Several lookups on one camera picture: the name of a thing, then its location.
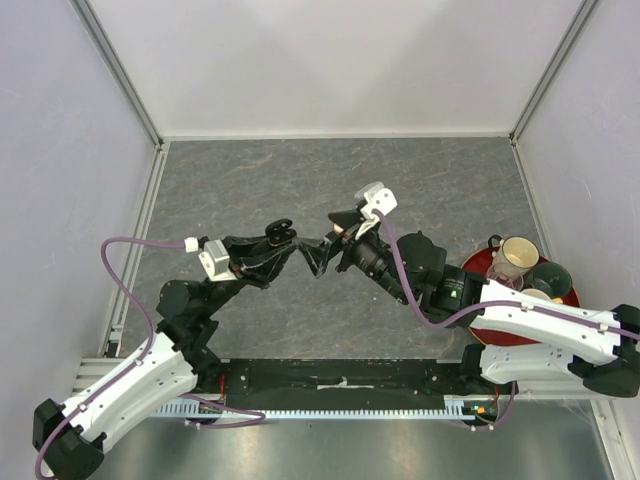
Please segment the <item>black earbud charging case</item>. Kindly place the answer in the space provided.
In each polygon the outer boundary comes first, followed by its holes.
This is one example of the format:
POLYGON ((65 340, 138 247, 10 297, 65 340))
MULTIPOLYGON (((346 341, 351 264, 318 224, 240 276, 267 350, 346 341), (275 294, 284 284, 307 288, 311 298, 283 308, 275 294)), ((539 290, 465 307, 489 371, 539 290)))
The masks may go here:
POLYGON ((276 248, 291 243, 297 237, 297 232, 293 229, 291 219, 282 218, 266 226, 265 237, 267 243, 276 248))

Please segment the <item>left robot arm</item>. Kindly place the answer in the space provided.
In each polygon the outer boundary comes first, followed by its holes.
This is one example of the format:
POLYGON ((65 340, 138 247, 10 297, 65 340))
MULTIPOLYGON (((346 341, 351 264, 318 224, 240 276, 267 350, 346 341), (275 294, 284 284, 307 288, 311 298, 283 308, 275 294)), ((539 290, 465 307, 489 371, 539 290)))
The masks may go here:
POLYGON ((296 250, 297 233, 279 221, 262 236, 222 240, 188 237, 172 249, 197 254, 202 281, 171 280, 160 291, 159 323, 129 357, 62 403, 34 412, 33 446, 39 479, 87 479, 133 427, 168 401, 216 388, 221 361, 208 347, 213 315, 244 287, 265 289, 296 250))

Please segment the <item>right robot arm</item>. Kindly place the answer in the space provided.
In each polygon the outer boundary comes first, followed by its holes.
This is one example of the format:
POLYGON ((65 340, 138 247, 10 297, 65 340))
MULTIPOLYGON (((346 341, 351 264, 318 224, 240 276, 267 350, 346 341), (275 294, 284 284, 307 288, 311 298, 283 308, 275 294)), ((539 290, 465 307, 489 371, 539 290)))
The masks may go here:
POLYGON ((493 384, 568 376, 588 390, 619 398, 639 393, 639 310, 621 304, 589 310, 532 297, 496 280, 447 264, 445 249, 422 232, 396 237, 388 220, 356 233, 353 211, 334 215, 321 240, 297 246, 312 272, 323 275, 338 257, 338 270, 357 267, 427 327, 464 326, 529 339, 527 345, 470 347, 458 381, 477 394, 493 384))

